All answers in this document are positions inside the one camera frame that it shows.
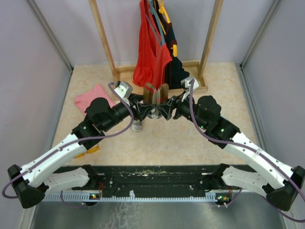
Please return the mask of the map print glasses case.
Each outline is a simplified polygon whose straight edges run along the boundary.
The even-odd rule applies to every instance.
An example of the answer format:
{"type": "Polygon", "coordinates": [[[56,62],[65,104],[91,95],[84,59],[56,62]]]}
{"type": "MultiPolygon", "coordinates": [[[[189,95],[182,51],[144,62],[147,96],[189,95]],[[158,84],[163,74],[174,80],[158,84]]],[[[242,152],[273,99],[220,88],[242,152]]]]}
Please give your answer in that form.
{"type": "Polygon", "coordinates": [[[143,126],[143,121],[134,120],[131,125],[131,130],[134,132],[139,132],[139,131],[141,131],[142,126],[143,126]]]}

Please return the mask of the brown plaid glasses case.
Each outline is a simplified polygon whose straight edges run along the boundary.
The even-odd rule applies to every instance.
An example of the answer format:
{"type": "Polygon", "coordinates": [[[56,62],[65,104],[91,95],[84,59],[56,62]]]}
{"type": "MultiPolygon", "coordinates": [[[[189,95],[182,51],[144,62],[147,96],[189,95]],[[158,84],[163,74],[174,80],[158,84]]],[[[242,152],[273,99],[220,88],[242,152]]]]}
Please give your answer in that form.
{"type": "Polygon", "coordinates": [[[163,83],[158,89],[152,83],[146,83],[143,88],[143,104],[152,108],[148,113],[150,119],[159,119],[162,114],[154,105],[165,104],[168,101],[169,85],[163,83]]]}

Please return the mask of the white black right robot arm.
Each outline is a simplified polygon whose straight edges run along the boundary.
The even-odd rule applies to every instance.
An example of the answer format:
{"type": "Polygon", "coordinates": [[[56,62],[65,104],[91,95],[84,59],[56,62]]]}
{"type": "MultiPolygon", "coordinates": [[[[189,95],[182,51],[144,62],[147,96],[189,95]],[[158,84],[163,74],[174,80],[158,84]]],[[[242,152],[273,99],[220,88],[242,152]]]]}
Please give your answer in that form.
{"type": "Polygon", "coordinates": [[[286,165],[254,144],[237,126],[221,116],[221,106],[212,96],[202,96],[196,104],[190,96],[157,99],[157,108],[166,119],[170,119],[175,110],[173,119],[185,117],[197,129],[204,129],[203,135],[210,142],[254,169],[254,172],[246,172],[221,164],[213,176],[217,188],[228,185],[247,189],[266,198],[279,210],[290,210],[305,181],[304,168],[286,165]]]}

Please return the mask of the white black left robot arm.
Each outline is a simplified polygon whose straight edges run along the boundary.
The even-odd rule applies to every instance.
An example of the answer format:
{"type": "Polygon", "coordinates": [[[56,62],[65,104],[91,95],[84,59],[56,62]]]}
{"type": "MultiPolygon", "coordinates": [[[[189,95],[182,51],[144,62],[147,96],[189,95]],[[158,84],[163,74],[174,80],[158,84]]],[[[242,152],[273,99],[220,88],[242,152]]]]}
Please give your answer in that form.
{"type": "Polygon", "coordinates": [[[84,120],[59,144],[30,163],[8,168],[9,184],[16,193],[15,198],[27,209],[38,205],[53,192],[96,188],[99,176],[90,165],[63,173],[56,173],[56,170],[107,138],[105,132],[125,118],[143,120],[155,107],[154,104],[145,104],[143,98],[135,95],[121,99],[114,106],[110,106],[105,98],[95,98],[87,107],[84,120]]]}

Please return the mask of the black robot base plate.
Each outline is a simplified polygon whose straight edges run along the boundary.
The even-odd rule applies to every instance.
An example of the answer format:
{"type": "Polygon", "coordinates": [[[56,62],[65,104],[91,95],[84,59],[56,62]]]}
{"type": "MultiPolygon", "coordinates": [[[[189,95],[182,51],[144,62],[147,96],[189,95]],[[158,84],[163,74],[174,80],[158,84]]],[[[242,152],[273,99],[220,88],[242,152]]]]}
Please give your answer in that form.
{"type": "Polygon", "coordinates": [[[92,166],[98,174],[94,185],[83,190],[97,190],[102,197],[137,198],[204,197],[212,190],[238,190],[215,179],[216,166],[92,166]]]}

